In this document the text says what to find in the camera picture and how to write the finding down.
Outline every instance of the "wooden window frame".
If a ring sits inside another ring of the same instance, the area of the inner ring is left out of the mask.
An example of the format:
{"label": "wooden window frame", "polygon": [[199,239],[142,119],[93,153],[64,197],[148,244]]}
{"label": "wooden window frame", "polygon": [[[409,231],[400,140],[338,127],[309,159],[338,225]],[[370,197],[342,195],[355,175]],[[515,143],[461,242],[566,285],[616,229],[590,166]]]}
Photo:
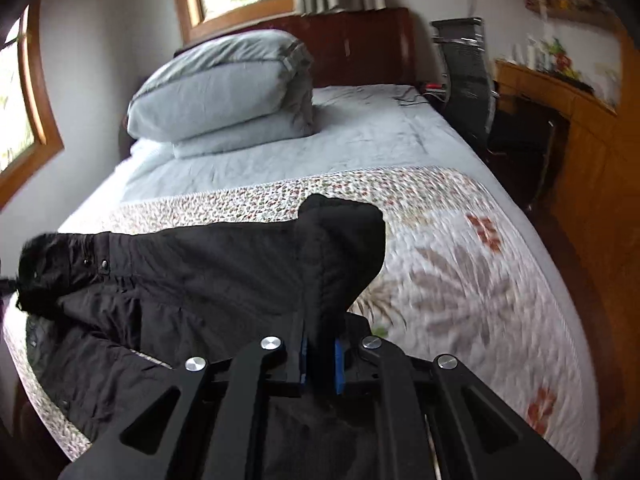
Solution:
{"label": "wooden window frame", "polygon": [[291,14],[294,0],[260,0],[205,20],[202,0],[175,0],[184,44],[265,18]]}
{"label": "wooden window frame", "polygon": [[64,149],[42,70],[40,3],[41,0],[34,0],[22,16],[18,39],[18,73],[33,144],[0,173],[0,211],[42,166]]}

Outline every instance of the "red flower pattern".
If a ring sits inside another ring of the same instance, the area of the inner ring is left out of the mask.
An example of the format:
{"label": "red flower pattern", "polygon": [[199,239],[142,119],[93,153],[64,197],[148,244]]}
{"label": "red flower pattern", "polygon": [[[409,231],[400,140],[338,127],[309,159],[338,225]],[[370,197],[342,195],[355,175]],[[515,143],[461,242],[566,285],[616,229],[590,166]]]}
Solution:
{"label": "red flower pattern", "polygon": [[549,388],[541,387],[538,388],[536,399],[527,408],[525,417],[527,424],[541,436],[545,436],[549,425],[549,417],[554,411],[556,400],[558,400],[558,396],[555,393]]}
{"label": "red flower pattern", "polygon": [[499,253],[502,241],[491,219],[487,217],[478,218],[471,214],[467,214],[466,218],[471,222],[471,225],[476,228],[476,233],[478,233],[482,243],[489,247],[494,253]]}

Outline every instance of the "wooden headboard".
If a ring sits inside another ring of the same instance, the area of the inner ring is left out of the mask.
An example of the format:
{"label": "wooden headboard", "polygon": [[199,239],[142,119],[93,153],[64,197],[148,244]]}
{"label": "wooden headboard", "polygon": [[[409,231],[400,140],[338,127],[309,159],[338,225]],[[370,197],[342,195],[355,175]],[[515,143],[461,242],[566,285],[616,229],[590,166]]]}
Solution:
{"label": "wooden headboard", "polygon": [[[314,86],[414,84],[415,47],[411,15],[405,8],[284,16],[227,34],[277,28],[302,40],[314,57]],[[176,52],[224,36],[190,43]]]}

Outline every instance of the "wooden desk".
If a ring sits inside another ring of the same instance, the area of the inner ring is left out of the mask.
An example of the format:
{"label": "wooden desk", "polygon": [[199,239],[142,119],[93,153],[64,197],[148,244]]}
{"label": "wooden desk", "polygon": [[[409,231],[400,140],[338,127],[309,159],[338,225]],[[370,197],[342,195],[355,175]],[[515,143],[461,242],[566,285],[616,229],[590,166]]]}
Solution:
{"label": "wooden desk", "polygon": [[600,465],[610,462],[640,415],[640,52],[626,34],[621,40],[617,113],[560,80],[497,63],[501,93],[527,96],[571,122],[545,205],[599,296],[588,308],[574,301],[598,380]]}

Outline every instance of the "shelf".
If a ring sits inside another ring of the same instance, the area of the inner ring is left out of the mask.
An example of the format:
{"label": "shelf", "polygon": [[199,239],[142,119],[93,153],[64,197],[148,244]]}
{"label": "shelf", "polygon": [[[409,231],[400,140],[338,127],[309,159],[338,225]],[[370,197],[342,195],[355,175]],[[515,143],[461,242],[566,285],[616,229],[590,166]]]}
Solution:
{"label": "shelf", "polygon": [[[540,7],[537,5],[527,5],[527,9],[540,14]],[[547,9],[546,14],[553,20],[585,23],[609,32],[618,30],[615,15],[600,10]]]}

